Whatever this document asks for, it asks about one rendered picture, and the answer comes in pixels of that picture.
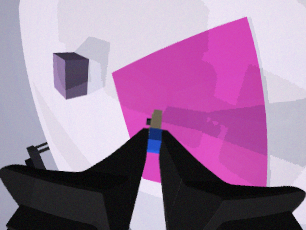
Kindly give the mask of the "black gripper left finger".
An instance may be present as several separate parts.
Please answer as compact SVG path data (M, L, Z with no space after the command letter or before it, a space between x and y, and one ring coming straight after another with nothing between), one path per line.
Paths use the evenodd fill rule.
M1 183L16 204L92 224L98 230L129 230L148 156L149 128L142 128L112 155L84 172L11 164Z

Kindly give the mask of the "magenta square marking on table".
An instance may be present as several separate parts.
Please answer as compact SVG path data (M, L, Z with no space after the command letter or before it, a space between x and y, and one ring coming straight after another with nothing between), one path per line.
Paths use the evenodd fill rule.
M266 187L267 124L247 17L112 72L130 139L161 110L161 130L225 183Z

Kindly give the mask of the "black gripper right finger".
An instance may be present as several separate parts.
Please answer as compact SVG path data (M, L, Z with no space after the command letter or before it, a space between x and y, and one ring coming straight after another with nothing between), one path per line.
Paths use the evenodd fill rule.
M294 212L302 188L235 186L202 166L168 131L161 131L158 167L166 230L216 230L229 220Z

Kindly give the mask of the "purple cube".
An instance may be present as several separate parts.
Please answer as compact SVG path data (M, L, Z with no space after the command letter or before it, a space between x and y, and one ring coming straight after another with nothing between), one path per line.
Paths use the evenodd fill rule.
M89 79L89 58L76 52L53 54L53 86L65 99L86 96Z

